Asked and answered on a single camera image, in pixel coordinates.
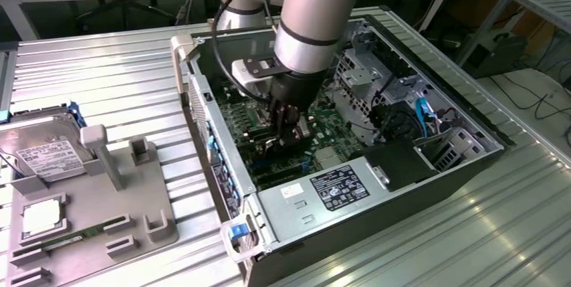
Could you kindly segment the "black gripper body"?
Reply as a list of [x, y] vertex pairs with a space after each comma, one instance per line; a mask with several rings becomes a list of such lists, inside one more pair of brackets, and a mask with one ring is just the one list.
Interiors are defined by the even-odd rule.
[[301, 74], [287, 72], [271, 78], [269, 112], [276, 114], [281, 107], [296, 107], [299, 112], [307, 112], [321, 88], [321, 72]]

